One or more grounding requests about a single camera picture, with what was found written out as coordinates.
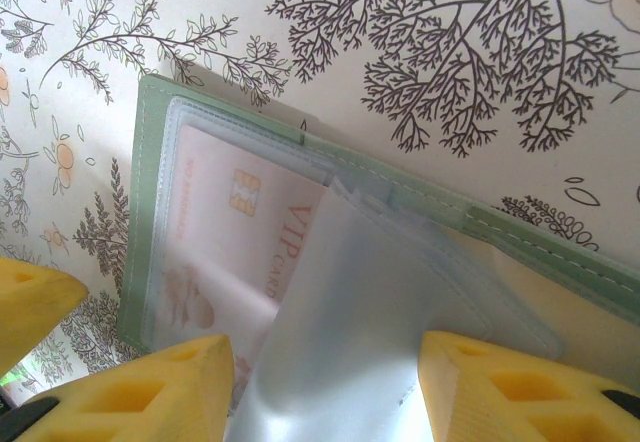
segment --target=patterned background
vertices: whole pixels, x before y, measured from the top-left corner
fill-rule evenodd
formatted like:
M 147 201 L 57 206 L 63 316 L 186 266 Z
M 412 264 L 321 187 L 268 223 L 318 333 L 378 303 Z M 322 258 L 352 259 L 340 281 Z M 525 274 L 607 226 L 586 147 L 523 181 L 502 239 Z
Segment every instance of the patterned background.
M 161 73 L 640 268 L 640 0 L 0 0 L 0 255 L 89 298 L 2 379 L 115 335 L 136 84 Z

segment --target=tree illustration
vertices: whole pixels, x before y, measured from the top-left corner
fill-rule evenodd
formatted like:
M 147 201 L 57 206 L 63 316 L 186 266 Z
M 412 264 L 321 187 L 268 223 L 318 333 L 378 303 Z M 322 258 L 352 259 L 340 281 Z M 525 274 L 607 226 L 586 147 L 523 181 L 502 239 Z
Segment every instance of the tree illustration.
M 503 197 L 502 207 L 497 208 L 532 225 L 545 227 L 554 234 L 572 240 L 587 249 L 597 251 L 600 248 L 592 241 L 593 235 L 585 230 L 582 222 L 530 195 L 525 196 L 523 200 Z
M 124 193 L 120 167 L 114 158 L 111 164 L 111 202 L 109 212 L 100 194 L 95 194 L 95 214 L 87 207 L 84 221 L 73 240 L 98 259 L 102 275 L 113 275 L 118 298 L 122 294 L 122 277 L 128 241 L 129 196 Z M 118 339 L 116 314 L 118 300 L 106 290 L 89 296 L 62 323 L 62 331 L 70 338 L 73 351 L 87 365 L 90 373 L 114 367 L 138 356 L 138 353 Z
M 54 67 L 62 64 L 70 76 L 82 75 L 89 79 L 96 93 L 103 94 L 108 104 L 113 101 L 109 74 L 102 71 L 95 55 L 103 53 L 109 60 L 118 60 L 125 67 L 130 65 L 141 77 L 153 72 L 147 67 L 148 44 L 153 43 L 157 47 L 158 61 L 168 61 L 173 77 L 184 84 L 203 85 L 192 73 L 197 60 L 207 69 L 212 69 L 215 61 L 220 60 L 224 80 L 250 94 L 254 105 L 266 104 L 271 96 L 278 97 L 283 93 L 289 65 L 280 58 L 277 44 L 251 36 L 244 55 L 227 53 L 224 49 L 228 39 L 237 33 L 233 29 L 237 17 L 225 15 L 217 22 L 213 17 L 201 14 L 197 21 L 187 21 L 183 36 L 178 36 L 176 29 L 160 36 L 154 31 L 153 21 L 160 18 L 158 5 L 161 1 L 135 0 L 134 12 L 127 22 L 113 13 L 113 0 L 87 0 L 86 13 L 80 10 L 73 22 L 78 36 L 76 45 L 49 67 L 42 82 Z
M 272 0 L 266 10 L 291 21 L 302 82 L 368 40 L 379 55 L 365 64 L 362 102 L 396 124 L 391 139 L 406 152 L 438 133 L 467 157 L 497 137 L 507 110 L 523 149 L 555 149 L 587 122 L 590 89 L 614 83 L 615 38 L 567 34 L 560 0 Z
M 22 53 L 29 59 L 47 50 L 44 30 L 50 23 L 27 15 L 20 7 L 20 0 L 0 0 L 0 27 L 5 26 L 7 16 L 13 19 L 13 28 L 3 28 L 0 33 L 8 41 L 5 48 L 9 52 Z

